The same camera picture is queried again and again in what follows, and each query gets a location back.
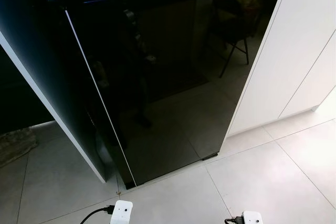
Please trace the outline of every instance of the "white cabinet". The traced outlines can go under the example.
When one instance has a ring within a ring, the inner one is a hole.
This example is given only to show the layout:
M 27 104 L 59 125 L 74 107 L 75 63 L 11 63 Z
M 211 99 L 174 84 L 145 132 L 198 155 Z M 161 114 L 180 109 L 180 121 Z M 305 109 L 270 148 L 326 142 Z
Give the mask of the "white cabinet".
M 336 35 L 328 41 L 280 117 L 319 105 L 336 85 Z
M 278 119 L 335 30 L 336 0 L 279 1 L 230 135 Z

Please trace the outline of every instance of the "glossy black surface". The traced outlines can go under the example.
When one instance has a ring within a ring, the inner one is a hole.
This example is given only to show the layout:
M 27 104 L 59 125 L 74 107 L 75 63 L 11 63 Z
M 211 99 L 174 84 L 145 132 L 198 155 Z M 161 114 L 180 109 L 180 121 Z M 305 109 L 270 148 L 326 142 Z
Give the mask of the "glossy black surface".
M 76 55 L 69 13 L 137 185 L 219 151 L 276 1 L 49 1 Z

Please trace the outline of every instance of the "power cord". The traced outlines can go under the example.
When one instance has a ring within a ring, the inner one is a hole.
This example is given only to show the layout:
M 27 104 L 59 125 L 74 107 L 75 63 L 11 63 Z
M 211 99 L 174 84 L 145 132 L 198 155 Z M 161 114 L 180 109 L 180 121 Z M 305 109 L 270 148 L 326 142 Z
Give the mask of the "power cord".
M 111 214 L 113 214 L 113 210 L 114 210 L 114 206 L 107 206 L 107 207 L 104 207 L 104 208 L 99 208 L 99 209 L 89 213 L 89 215 L 87 215 L 80 224 L 83 224 L 85 221 L 87 221 L 87 219 L 90 218 L 90 216 L 94 215 L 96 212 L 105 211 L 109 215 L 111 215 Z
M 244 218 L 242 216 L 237 216 L 237 217 L 232 218 L 232 219 L 225 219 L 224 220 L 225 224 L 229 224 L 228 221 L 230 221 L 232 223 L 236 223 L 236 224 L 245 224 L 244 223 Z

